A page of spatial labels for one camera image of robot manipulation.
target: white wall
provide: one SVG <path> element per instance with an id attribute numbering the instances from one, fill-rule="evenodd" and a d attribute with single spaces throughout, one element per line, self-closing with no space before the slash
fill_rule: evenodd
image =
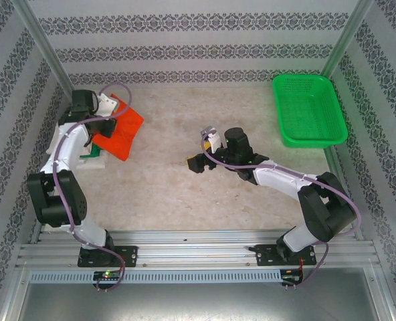
<path id="1" fill-rule="evenodd" d="M 375 1 L 333 76 L 349 138 L 338 159 L 396 299 L 396 1 Z"/>
<path id="2" fill-rule="evenodd" d="M 12 4 L 0 1 L 0 296 L 35 214 L 25 180 L 39 169 L 67 99 Z"/>
<path id="3" fill-rule="evenodd" d="M 75 85 L 142 88 L 268 86 L 280 73 L 318 73 L 357 0 L 30 4 Z"/>

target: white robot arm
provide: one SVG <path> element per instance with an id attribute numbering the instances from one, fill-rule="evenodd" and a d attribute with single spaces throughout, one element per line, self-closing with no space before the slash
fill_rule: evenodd
<path id="1" fill-rule="evenodd" d="M 294 227 L 277 240 L 278 255 L 285 262 L 309 245 L 329 241 L 356 219 L 353 209 L 338 193 L 305 179 L 313 179 L 345 195 L 332 173 L 316 176 L 281 167 L 268 157 L 253 153 L 241 128 L 230 128 L 225 132 L 226 148 L 221 145 L 220 136 L 213 127 L 207 127 L 201 135 L 207 137 L 206 153 L 189 158 L 189 169 L 202 173 L 206 165 L 209 169 L 214 169 L 216 164 L 230 165 L 227 169 L 235 171 L 243 180 L 277 189 L 300 202 L 305 224 Z"/>
<path id="2" fill-rule="evenodd" d="M 104 94 L 96 96 L 89 90 L 75 90 L 72 96 L 72 107 L 59 121 L 58 136 L 57 133 L 54 136 L 56 143 L 52 146 L 53 150 L 48 161 L 39 173 L 31 174 L 27 178 L 27 186 L 37 219 L 43 224 L 49 224 L 68 233 L 72 233 L 70 224 L 53 180 L 53 165 L 58 144 L 62 137 L 66 135 L 68 129 L 79 121 L 89 117 L 108 116 L 118 106 L 118 101 Z M 98 100 L 96 102 L 97 108 L 94 107 L 94 96 Z M 115 121 L 107 120 L 95 122 L 90 126 L 87 126 L 87 124 L 79 125 L 68 134 L 55 160 L 60 186 L 68 199 L 74 216 L 75 228 L 73 233 L 86 243 L 100 247 L 109 246 L 111 238 L 107 231 L 95 224 L 91 216 L 87 215 L 86 198 L 75 179 L 74 171 L 78 166 L 82 149 L 89 141 L 90 136 L 97 132 L 110 136 L 115 126 Z M 94 250 L 86 243 L 82 245 L 82 248 Z"/>

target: green object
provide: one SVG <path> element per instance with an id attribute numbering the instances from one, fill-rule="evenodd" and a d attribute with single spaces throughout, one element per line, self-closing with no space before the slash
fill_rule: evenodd
<path id="1" fill-rule="evenodd" d="M 290 148 L 341 144 L 348 130 L 332 83 L 318 75 L 280 75 L 272 83 L 283 143 Z"/>
<path id="2" fill-rule="evenodd" d="M 94 143 L 92 143 L 91 146 L 91 153 L 89 155 L 81 155 L 80 158 L 92 158 L 92 157 L 99 157 L 100 156 L 100 151 L 102 148 L 98 147 Z"/>

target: orange object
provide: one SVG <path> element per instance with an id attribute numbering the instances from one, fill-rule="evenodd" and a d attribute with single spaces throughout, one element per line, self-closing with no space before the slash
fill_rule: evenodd
<path id="1" fill-rule="evenodd" d="M 112 114 L 118 114 L 127 108 L 127 105 L 114 94 L 112 94 L 111 97 L 119 100 L 118 110 Z M 132 108 L 129 108 L 124 114 L 116 117 L 116 120 L 116 128 L 112 137 L 107 138 L 100 134 L 96 134 L 92 139 L 92 142 L 98 147 L 107 150 L 110 154 L 120 160 L 126 161 L 130 154 L 132 141 L 140 129 L 140 126 L 142 126 L 144 119 Z"/>

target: metal base plate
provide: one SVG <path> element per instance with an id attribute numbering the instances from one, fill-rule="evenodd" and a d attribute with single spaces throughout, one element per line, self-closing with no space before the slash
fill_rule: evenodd
<path id="1" fill-rule="evenodd" d="M 299 258 L 304 260 L 304 265 L 316 265 L 316 255 L 312 246 L 307 246 L 299 251 L 288 263 L 286 263 L 277 253 L 275 244 L 259 244 L 254 246 L 258 266 L 274 265 L 300 265 Z"/>
<path id="2" fill-rule="evenodd" d="M 126 268 L 135 268 L 137 263 L 137 246 L 115 246 L 115 252 L 122 256 L 125 261 Z M 80 248 L 78 258 L 79 268 L 119 268 L 119 259 L 113 257 L 107 262 L 107 255 L 99 250 L 86 250 Z"/>

